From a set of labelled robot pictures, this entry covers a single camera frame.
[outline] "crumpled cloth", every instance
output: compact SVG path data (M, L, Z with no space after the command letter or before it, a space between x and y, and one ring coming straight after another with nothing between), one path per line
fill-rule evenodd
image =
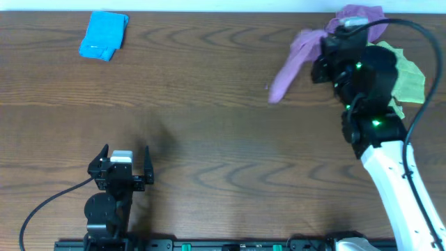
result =
M409 61L403 54L403 49L393 48L385 41L381 41L377 46L384 47L395 53L397 57L398 78L392 90L393 99L389 106L395 113L404 119L403 107L398 106L395 100L399 102L424 103L424 83L426 77L423 72L412 61Z
M127 24L127 15L93 11L79 55L110 61L115 50L121 48Z
M321 55L321 38L328 33L334 33L336 27L340 25L340 20L345 17L367 17L369 22L385 19L381 6L367 7L349 4L336 13L325 30L302 30L294 39L290 48L290 55L284 67L279 71L270 87L268 102L277 103L285 95L291 82L299 73L302 64L307 61L315 61ZM386 24L379 24L369 29L369 42L373 42L381 36L387 28Z

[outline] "folded blue towel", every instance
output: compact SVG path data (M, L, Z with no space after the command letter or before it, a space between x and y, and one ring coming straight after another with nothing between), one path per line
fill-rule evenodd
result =
M109 61L115 50L121 48L128 16L94 11L89 28L79 48L79 54L92 59Z

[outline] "table surface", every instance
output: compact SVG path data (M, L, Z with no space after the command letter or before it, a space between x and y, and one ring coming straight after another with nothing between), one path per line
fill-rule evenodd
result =
M0 250L17 250L25 217L89 176L104 144L133 150L141 173L151 148L155 185L135 193L130 230L177 238L288 238L355 229L392 237L368 173L341 133L341 104L305 65L278 105L266 85L304 28L333 14L127 13L110 62L78 47L90 13L0 13ZM445 15L391 15L446 39ZM415 31L383 39L433 75L433 53ZM413 144L425 185L446 216L446 85ZM405 105L407 125L418 105ZM86 233L93 183L52 201L30 221L28 250Z

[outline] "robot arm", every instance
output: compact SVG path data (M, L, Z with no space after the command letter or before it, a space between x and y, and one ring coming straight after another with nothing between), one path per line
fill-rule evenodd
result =
M313 82L332 82L335 94L346 106L342 114L344 138L379 191L398 249L443 250L441 243L446 239L446 231L418 173L413 148L408 144L413 124L407 132L401 119L387 107L398 77L395 55L382 47L366 46L365 27L400 22L421 31L432 42L439 68L422 111L438 84L440 49L428 31L412 22L381 20L360 27L357 21L358 18L355 22L344 20L345 25L338 27L335 35L321 39L322 55L314 62ZM403 158L407 160L406 168ZM367 245L367 240L360 239L337 240L336 249L375 250Z
M383 142L369 148L361 162L378 188L400 250L438 250L417 205L402 164L402 141ZM436 232L446 239L446 231L418 173L412 146L408 146L408 164L412 179Z

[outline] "black cable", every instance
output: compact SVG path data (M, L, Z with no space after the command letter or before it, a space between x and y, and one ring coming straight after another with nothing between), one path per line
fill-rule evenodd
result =
M20 250L21 251L25 251L25 246L23 244L23 235L25 234L25 229L26 226L28 225L29 220L37 213L37 211L39 211L44 205L48 204L48 202L52 201L53 199L56 199L57 197L64 195L67 192L71 192L77 188L82 187L83 185L87 184L88 182L92 181L93 178L89 178L86 181L75 185L72 188L68 188L67 190L64 190L56 195L51 196L50 198L46 199L44 202L40 203L40 205L38 205L26 218L26 220L23 222L22 228L20 229L20 234L19 234L19 246L20 246Z
M436 56L436 63L437 63L436 73L435 73L435 77L433 79L433 84L432 84L431 90L427 94L426 100L424 101L424 103L420 107L420 109L418 110L417 114L415 115L415 118L412 120L412 123L409 126L406 138L404 139L402 157L403 157L403 166L404 166L404 171L405 171L405 174L403 175L403 177L407 177L407 180L409 182L410 188L412 189L415 200L417 201L417 204L422 212L424 220L426 220L426 224L429 228L429 231L431 232L431 234L433 236L433 239L434 239L438 249L441 251L444 251L445 249L443 247L443 244L441 243L441 239L438 237L437 232L435 231L435 228L433 227L432 221L429 218L429 216L427 215L426 209L423 206L423 203L420 198L420 195L418 194L417 188L415 187L415 184L413 183L413 178L412 178L413 172L409 169L409 166L407 163L407 146L409 145L410 136L412 136L415 126L417 125L418 121L420 121L424 111L426 110L427 106L431 102L432 97L435 94L435 92L437 91L438 84L440 82L442 69L443 69L443 56L441 53L441 48L440 48L440 45L438 44L438 41L433 36L433 34L430 31L428 31L427 29L423 28L423 26L416 24L414 22L408 21L408 20L400 20L400 19L386 19L386 20L379 20L379 21L371 22L371 23L365 24L364 26L361 26L351 32L340 34L339 37L344 37L344 36L349 37L349 36L355 35L361 31L364 31L365 29L368 29L368 28L375 26L377 24L400 24L400 25L404 25L404 26L409 26L409 27L419 31L431 43L431 46L432 46L433 51Z
M348 108L347 121L349 123L351 121L351 114L353 114L353 110L355 109L356 102L359 101L359 99L361 99L361 98L365 98L365 94L363 94L363 93L356 94L356 96L354 97L353 101L350 104L350 108Z
M91 242L89 242L89 237L90 237L90 234L86 233L84 235L84 239L82 240L82 242L84 243L84 251L90 250Z

